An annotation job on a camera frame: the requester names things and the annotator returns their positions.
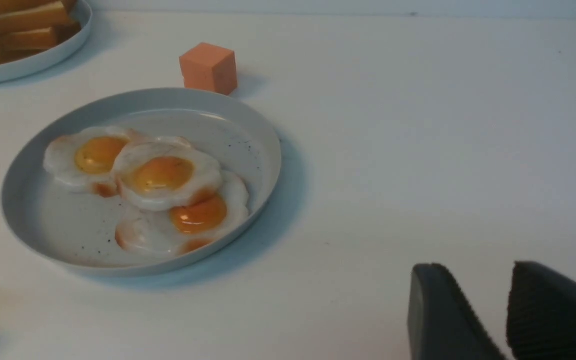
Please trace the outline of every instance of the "white table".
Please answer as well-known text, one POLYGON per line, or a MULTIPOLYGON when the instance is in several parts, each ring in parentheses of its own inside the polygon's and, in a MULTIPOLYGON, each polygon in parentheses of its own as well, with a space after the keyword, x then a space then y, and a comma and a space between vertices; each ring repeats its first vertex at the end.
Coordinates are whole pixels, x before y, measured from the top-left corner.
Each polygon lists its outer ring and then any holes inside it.
POLYGON ((180 87, 236 50, 236 98, 283 139, 262 218, 147 280, 82 278, 0 214, 0 360, 409 358, 410 270, 441 262, 505 348, 514 260, 576 280, 576 21, 98 13, 75 57, 0 85, 14 156, 91 101, 180 87))

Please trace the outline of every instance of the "orange cube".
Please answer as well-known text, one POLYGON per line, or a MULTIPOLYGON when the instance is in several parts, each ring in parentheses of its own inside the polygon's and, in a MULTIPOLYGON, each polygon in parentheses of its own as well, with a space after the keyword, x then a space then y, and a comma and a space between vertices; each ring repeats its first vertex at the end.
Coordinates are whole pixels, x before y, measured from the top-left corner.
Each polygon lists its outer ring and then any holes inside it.
POLYGON ((202 42, 181 55, 179 64, 186 88, 224 95, 237 89, 237 64, 233 50, 202 42))

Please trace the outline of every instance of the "plate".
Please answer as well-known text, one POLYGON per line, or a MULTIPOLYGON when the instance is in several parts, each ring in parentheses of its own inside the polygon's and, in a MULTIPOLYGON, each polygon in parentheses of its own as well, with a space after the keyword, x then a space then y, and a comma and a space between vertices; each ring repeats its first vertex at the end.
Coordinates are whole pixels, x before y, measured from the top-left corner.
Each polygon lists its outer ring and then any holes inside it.
POLYGON ((0 64, 0 83, 46 70, 68 59, 79 50, 90 37, 93 19, 92 9, 86 1, 78 0, 70 16, 81 23, 81 31, 78 34, 50 50, 11 63, 0 64))
POLYGON ((2 212, 23 244, 67 269, 90 276, 150 276, 198 262, 235 240, 262 212, 281 166, 273 126, 242 102, 194 89, 144 89, 85 105, 30 140, 7 171, 2 212), (124 209, 119 196, 68 193, 43 168, 44 152, 57 137, 109 125, 186 137, 243 178, 250 193, 249 218, 226 237, 174 259, 122 250, 115 243, 115 226, 124 209))

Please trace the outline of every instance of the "fried egg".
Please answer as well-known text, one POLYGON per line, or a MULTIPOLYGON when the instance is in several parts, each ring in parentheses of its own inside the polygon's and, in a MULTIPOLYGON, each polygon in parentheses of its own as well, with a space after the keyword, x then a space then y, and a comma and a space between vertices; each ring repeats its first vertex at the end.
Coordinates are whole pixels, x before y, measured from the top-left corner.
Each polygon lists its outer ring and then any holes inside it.
POLYGON ((110 198, 117 194, 112 176, 115 159, 127 144, 142 137, 135 130, 117 126, 89 127, 51 142, 43 168, 69 192, 110 198))
POLYGON ((209 199, 189 207, 151 212, 130 206, 114 238, 126 251, 150 258, 191 253, 228 235, 249 216, 249 192, 242 178, 222 171, 223 185, 209 199))
POLYGON ((112 173, 121 198, 150 212, 190 207, 222 186, 222 166, 187 139, 148 137, 121 151, 112 173))

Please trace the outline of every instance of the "egg white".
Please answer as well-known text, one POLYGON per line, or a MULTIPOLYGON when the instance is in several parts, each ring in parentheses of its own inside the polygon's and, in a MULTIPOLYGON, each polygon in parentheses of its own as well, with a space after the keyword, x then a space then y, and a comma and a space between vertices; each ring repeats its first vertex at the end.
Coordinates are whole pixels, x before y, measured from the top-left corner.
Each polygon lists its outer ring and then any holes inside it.
POLYGON ((132 142, 144 136, 135 130, 117 126, 89 127, 77 134, 60 136, 48 145, 43 157, 43 168, 71 193, 98 194, 105 198, 115 196, 117 185, 111 171, 85 173, 75 163, 77 151, 97 137, 118 137, 132 142))
POLYGON ((191 240, 222 239, 249 216, 249 192, 242 178, 230 171, 222 171, 224 179, 218 194, 226 203, 226 217, 215 228, 196 234, 179 232, 170 220, 168 211, 146 211, 128 206, 116 227, 115 240, 122 249, 149 258, 174 258, 185 254, 185 244, 191 240))
POLYGON ((223 182, 221 170, 222 165, 217 159, 195 150, 187 139, 160 136, 126 145, 114 161, 112 173, 122 199, 142 210, 163 212, 174 207, 193 205, 194 196, 201 191, 216 192, 223 182), (128 177, 139 167, 158 157, 177 157, 192 162, 192 176, 178 189, 153 189, 148 193, 135 191, 128 177))

